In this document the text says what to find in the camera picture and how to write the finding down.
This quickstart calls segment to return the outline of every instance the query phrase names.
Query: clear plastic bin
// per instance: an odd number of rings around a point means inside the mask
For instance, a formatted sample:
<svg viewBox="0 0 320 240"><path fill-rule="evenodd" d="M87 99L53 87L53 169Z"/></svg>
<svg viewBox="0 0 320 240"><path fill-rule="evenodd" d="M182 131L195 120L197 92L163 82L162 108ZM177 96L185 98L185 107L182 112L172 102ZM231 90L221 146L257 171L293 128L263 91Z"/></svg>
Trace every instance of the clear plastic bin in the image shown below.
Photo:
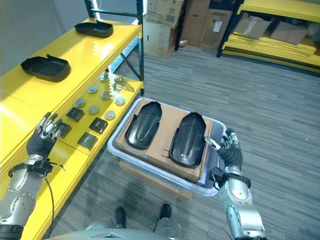
<svg viewBox="0 0 320 240"><path fill-rule="evenodd" d="M153 166L143 160L140 160L134 156L129 155L126 152L123 152L118 149L118 146L116 144L116 139L119 135L119 133L122 131L122 129L125 127L126 122L128 121L130 115L133 113L134 109L137 107L137 105L140 103L142 99L151 100L148 98L140 97L138 98L132 105L132 107L129 109L128 113L124 116L123 120L119 124L119 126L116 128L115 132L110 137L107 147L109 151L122 158L129 166L136 168L137 170L140 170L146 174L149 174L150 176L159 179L160 181L167 183L171 186L173 186L175 189L177 189L180 192L194 192L203 196L214 196L218 193L218 191L214 188L213 182L209 178L209 173L212 171L214 167L219 167L221 164L220 157L218 154L214 151L212 147L208 147L208 154L206 155L205 159L205 167L202 173L201 178L195 182L189 182L181 177L178 177L172 173L169 173L165 170L162 170L156 166ZM215 119L212 119L213 125L212 125L212 131L210 134L210 137L214 139L217 143L222 142L222 136L226 134L226 126Z"/></svg>

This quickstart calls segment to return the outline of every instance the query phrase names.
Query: cardboard box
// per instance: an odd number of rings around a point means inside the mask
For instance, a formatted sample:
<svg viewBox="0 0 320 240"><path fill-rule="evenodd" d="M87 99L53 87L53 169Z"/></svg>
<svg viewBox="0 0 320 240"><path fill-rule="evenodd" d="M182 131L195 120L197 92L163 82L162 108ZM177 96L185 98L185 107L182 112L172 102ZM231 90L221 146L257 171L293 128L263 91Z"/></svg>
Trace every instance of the cardboard box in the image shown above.
<svg viewBox="0 0 320 240"><path fill-rule="evenodd" d="M244 12L235 27L235 31L247 37L259 39L265 33L270 23L271 21L263 20L257 16L250 16Z"/></svg>
<svg viewBox="0 0 320 240"><path fill-rule="evenodd" d="M184 0L148 0L146 20L176 28Z"/></svg>
<svg viewBox="0 0 320 240"><path fill-rule="evenodd" d="M218 49L230 21L232 11L209 9L201 34L200 47Z"/></svg>
<svg viewBox="0 0 320 240"><path fill-rule="evenodd" d="M182 40L188 40L188 44L199 46L202 29L205 24L210 0L191 0L186 8Z"/></svg>
<svg viewBox="0 0 320 240"><path fill-rule="evenodd" d="M178 191L177 189L175 189L173 186L167 184L166 182L163 182L153 176L150 176L150 175L146 174L145 172L142 172L139 169L136 169L136 168L126 164L122 160L119 162L119 166L124 172L126 172L130 175L133 175L139 179L142 179L142 180L146 181L147 183L150 183L150 184L160 188L161 190L165 191L166 193L175 196L176 198L179 198L181 200L189 200L192 196L192 191L186 191L186 192Z"/></svg>
<svg viewBox="0 0 320 240"><path fill-rule="evenodd" d="M307 35L308 29L281 21L271 34L271 39L298 45Z"/></svg>
<svg viewBox="0 0 320 240"><path fill-rule="evenodd" d="M236 8L237 1L238 0L211 0L209 8L233 11Z"/></svg>
<svg viewBox="0 0 320 240"><path fill-rule="evenodd" d="M144 53L167 59L174 51L177 29L167 25L145 21L143 23Z"/></svg>
<svg viewBox="0 0 320 240"><path fill-rule="evenodd" d="M143 99L141 103L136 107L136 109L130 116L128 122L126 123L125 128L116 139L116 144L118 148L121 151L130 154L131 156L141 159L149 164L152 164L160 169L163 169L192 183L198 181L206 165L204 160L206 159L208 152L207 145L205 145L204 147L201 164L195 169L180 166L174 163L169 158L169 150L172 139L177 128L179 127L182 118L189 114L187 111L162 104L162 117L160 120L160 125L156 132L156 135L152 140L150 147L147 150L138 150L127 144L125 140L125 134L132 121L134 114L137 115L140 112L140 109L149 102L149 100ZM203 120L206 124L204 135L208 136L209 133L211 133L213 122L211 119L206 117L204 117Z"/></svg>

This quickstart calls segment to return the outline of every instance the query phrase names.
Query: robotic arm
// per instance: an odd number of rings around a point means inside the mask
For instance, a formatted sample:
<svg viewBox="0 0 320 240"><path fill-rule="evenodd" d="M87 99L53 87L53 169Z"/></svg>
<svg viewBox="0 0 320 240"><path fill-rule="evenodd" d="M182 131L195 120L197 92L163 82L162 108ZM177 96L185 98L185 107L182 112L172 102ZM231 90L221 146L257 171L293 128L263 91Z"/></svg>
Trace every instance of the robotic arm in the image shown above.
<svg viewBox="0 0 320 240"><path fill-rule="evenodd" d="M251 181L241 171L243 157L238 138L230 128L226 135L221 145L209 137L205 141L224 161L223 175L216 169L211 177L220 187L218 196L232 237L235 240L266 240L262 219L252 203Z"/></svg>
<svg viewBox="0 0 320 240"><path fill-rule="evenodd" d="M62 132L61 119L48 112L27 143L28 159L8 173L11 181L0 202L0 240L19 240L24 226L36 205L36 195L42 179L52 171L48 155Z"/></svg>
<svg viewBox="0 0 320 240"><path fill-rule="evenodd" d="M28 159L14 166L8 173L12 179L0 201L0 240L21 238L24 226L35 208L42 180L45 178L47 181L46 176L52 171L52 164L55 164L50 162L48 156L64 129L61 119L54 123L57 114L49 118L50 115L48 112L43 117L30 138L26 147ZM238 138L231 129L226 131L226 135L221 145L209 137L205 141L224 160L224 171L215 169L212 180L220 187L218 195L225 209L232 237L235 240L267 240L260 214L252 203L249 190L251 182L241 171L243 157ZM80 236L80 233L83 237L81 239L91 239L87 230L79 232L79 235L70 233L70 236Z"/></svg>

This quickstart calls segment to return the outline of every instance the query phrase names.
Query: yellow shelf board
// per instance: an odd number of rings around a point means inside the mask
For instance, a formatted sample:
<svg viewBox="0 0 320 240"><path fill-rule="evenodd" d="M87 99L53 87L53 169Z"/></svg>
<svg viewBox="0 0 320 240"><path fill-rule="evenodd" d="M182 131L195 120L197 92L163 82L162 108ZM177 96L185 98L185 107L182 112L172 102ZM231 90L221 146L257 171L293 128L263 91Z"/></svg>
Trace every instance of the yellow shelf board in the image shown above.
<svg viewBox="0 0 320 240"><path fill-rule="evenodd" d="M87 19L85 22L94 22L95 19ZM10 116L5 117L7 130L2 132L0 166L12 159L23 157L27 139L32 129L46 112L64 114L70 105L100 76L102 72L114 61L114 59L137 37L142 30L140 25L116 21L104 21L113 24L113 34L107 38L97 38L77 33L71 29L43 49L36 52L35 56L50 54L65 59L71 66L69 76L61 82L49 82L25 73L18 65L3 76L2 91L6 99L5 109L7 114L18 115L18 121L26 128L17 130L16 135L10 134Z"/></svg>
<svg viewBox="0 0 320 240"><path fill-rule="evenodd" d="M39 108L31 106L5 93L0 103L0 169L5 164L5 156L18 146L46 114Z"/></svg>
<svg viewBox="0 0 320 240"><path fill-rule="evenodd" d="M240 11L273 14L320 23L320 4L307 0L245 0Z"/></svg>
<svg viewBox="0 0 320 240"><path fill-rule="evenodd" d="M95 22L89 18L85 22ZM140 25L107 21L113 24L113 34L97 38L77 33L73 28L32 57L46 54L65 59L71 66L69 76L61 82L50 82L31 76L20 65L3 76L3 92L37 108L56 113L65 112L127 45L139 35Z"/></svg>
<svg viewBox="0 0 320 240"><path fill-rule="evenodd" d="M112 99L110 100L103 100L101 98L101 93L103 91L109 91L109 86L112 86L114 83L114 77L117 76L115 74L109 74L110 80L107 83L101 82L99 79L95 82L94 85L98 87L98 92L94 94L88 93L86 90L81 98L85 100L85 106L80 108L84 111L84 116L79 120L79 122L74 122L73 120L69 119L66 116L63 116L63 122L70 125L72 127L72 130L68 133L68 135L65 138L60 138L60 141L85 153L88 155L91 155L93 152L97 151L105 143L107 138L110 136L111 132L115 129L118 122L128 109L128 107L131 105L132 101L138 94L139 90L143 87L143 82L136 81L134 79L126 78L124 77L124 80L126 80L133 88L134 92L128 91L125 89L117 89L114 90L111 87L111 94ZM124 97L125 98L125 104L122 106L118 106L115 103L115 100L117 97ZM92 105L96 105L99 107L99 113L96 115L90 115L89 114L89 107ZM105 119L105 113L106 111L113 110L115 112L115 119L113 120L107 120ZM94 121L95 118L100 118L105 120L108 125L106 129L103 131L102 134L99 134L89 128L90 124ZM82 135L87 132L89 134L92 134L98 138L97 142L95 143L94 147L89 150L85 148L82 145L77 144L78 140L82 137Z"/></svg>
<svg viewBox="0 0 320 240"><path fill-rule="evenodd" d="M246 58L251 58L251 59L267 61L267 62L271 62L271 63L275 63L275 64L282 64L285 66L298 68L298 69L302 69L302 70L307 70L307 71L311 71L311 72L315 72L315 73L320 74L320 68L314 68L311 66L301 65L298 63L289 62L289 61L285 61L285 60L281 60L281 59L275 59L275 58L271 58L271 57L267 57L267 56L261 56L261 55L247 53L247 52L238 52L238 51L233 51L233 50L229 50L229 49L223 50L222 53L228 54L228 55L235 55L235 56L241 56L241 57L246 57Z"/></svg>
<svg viewBox="0 0 320 240"><path fill-rule="evenodd" d="M114 76L116 75L110 75L110 83L112 85L114 82ZM88 91L86 91L81 96L86 101L86 105L82 108L82 110L85 112L85 115L81 118L81 120L79 122L73 122L67 117L63 117L63 121L69 124L72 127L72 130L65 138L60 138L60 140L57 141L51 154L49 155L49 158L52 162L63 164L66 172L64 172L60 167L54 166L52 173L50 173L47 177L53 191L55 215L57 215L59 210L63 207L64 203L72 193L73 189L76 187L82 175L92 163L102 146L106 143L106 140L109 138L110 134L113 132L124 113L131 105L139 90L143 87L143 82L141 81L136 81L129 78L124 79L128 81L132 87L134 87L134 92L124 89L114 90L112 88L111 93L114 96L114 99L105 101L102 100L100 96L104 90L108 90L109 84L102 83L100 80L97 80L95 85L98 86L98 92L95 94L89 94ZM115 104L115 97L118 96L125 98L124 105L117 106ZM90 115L88 113L88 107L91 105L99 106L99 114ZM104 114L107 110L115 111L115 119L106 120L104 118ZM89 128L89 125L96 117L104 119L108 122L108 126L102 134L98 134ZM95 143L92 150L88 150L77 144L84 132L93 134L98 138L98 141ZM0 198L4 196L7 185L10 181L10 178L7 174L8 170L14 165L23 162L26 157L27 153L24 151L22 158L15 159L14 162L10 162L10 164L7 164L4 169L1 169L2 177L0 183ZM50 206L50 191L43 181L36 198L36 207L34 212L30 216L28 223L24 228L22 240L39 240L42 238L51 224L52 208Z"/></svg>
<svg viewBox="0 0 320 240"><path fill-rule="evenodd" d="M297 54L292 54L290 52L283 52L278 50L269 49L267 47L263 47L261 45L252 45L252 44L246 44L246 43L240 43L240 42L232 42L227 41L223 45L223 49L226 47L235 48L239 50L245 50L250 52L255 52L259 54L266 54L282 59L288 59L292 61L302 62L310 65L320 66L320 56L319 55L312 55L309 57L303 57L299 56Z"/></svg>
<svg viewBox="0 0 320 240"><path fill-rule="evenodd" d="M245 41L247 44L264 44L268 45L270 47L278 47L282 49L287 49L289 51L301 51L301 52L306 52L306 53L315 53L317 48L312 41L312 39L308 36L306 36L302 41L294 45L292 43L284 42L284 41L279 41L276 39L272 39L269 37L269 34L264 34L262 37L259 39L254 39L251 37L247 37L239 32L234 31L232 34L229 36L229 40L235 40L235 41Z"/></svg>

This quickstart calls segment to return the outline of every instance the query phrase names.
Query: small gray puck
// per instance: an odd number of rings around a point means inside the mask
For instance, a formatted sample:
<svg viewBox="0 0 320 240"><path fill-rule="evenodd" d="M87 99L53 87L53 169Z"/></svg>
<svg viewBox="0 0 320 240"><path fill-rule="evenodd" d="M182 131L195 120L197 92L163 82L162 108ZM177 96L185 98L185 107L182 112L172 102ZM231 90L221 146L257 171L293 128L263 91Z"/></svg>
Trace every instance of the small gray puck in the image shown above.
<svg viewBox="0 0 320 240"><path fill-rule="evenodd" d="M106 111L106 112L105 112L104 117L105 117L107 120L113 120L113 119L115 119L115 117L116 117L116 113L115 113L115 111L113 111L113 110L109 110L109 111Z"/></svg>
<svg viewBox="0 0 320 240"><path fill-rule="evenodd" d="M99 107L97 105L92 105L88 108L89 114L96 115L99 112Z"/></svg>
<svg viewBox="0 0 320 240"><path fill-rule="evenodd" d="M118 96L115 99L115 104L117 104L118 106L122 106L126 103L126 99L123 96Z"/></svg>
<svg viewBox="0 0 320 240"><path fill-rule="evenodd" d="M108 91L104 91L103 93L101 93L101 98L103 100L109 100L111 99L112 95L108 92Z"/></svg>
<svg viewBox="0 0 320 240"><path fill-rule="evenodd" d="M79 98L77 101L75 101L74 105L77 107L77 108L82 108L83 106L86 105L86 102L83 98Z"/></svg>
<svg viewBox="0 0 320 240"><path fill-rule="evenodd" d="M91 85L89 88L88 88L88 92L90 94L95 94L96 92L98 92L98 87L96 85Z"/></svg>

